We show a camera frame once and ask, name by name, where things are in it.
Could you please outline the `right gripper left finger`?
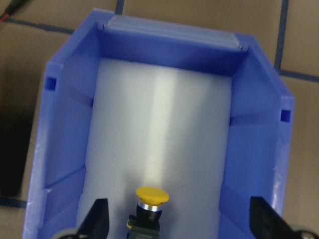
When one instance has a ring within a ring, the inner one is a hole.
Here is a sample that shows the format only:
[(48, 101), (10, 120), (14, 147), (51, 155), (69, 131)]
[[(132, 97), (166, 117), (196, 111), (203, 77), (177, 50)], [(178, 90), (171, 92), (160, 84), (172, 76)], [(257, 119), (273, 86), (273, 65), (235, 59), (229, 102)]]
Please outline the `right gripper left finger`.
[(76, 239), (106, 239), (109, 234), (108, 199), (96, 199), (75, 234)]

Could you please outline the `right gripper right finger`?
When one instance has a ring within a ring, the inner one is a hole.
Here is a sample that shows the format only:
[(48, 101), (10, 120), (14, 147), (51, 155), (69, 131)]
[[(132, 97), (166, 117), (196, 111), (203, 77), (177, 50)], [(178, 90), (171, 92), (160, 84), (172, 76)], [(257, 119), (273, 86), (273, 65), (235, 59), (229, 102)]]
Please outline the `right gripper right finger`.
[(249, 227), (256, 239), (296, 239), (292, 228), (262, 197), (251, 197)]

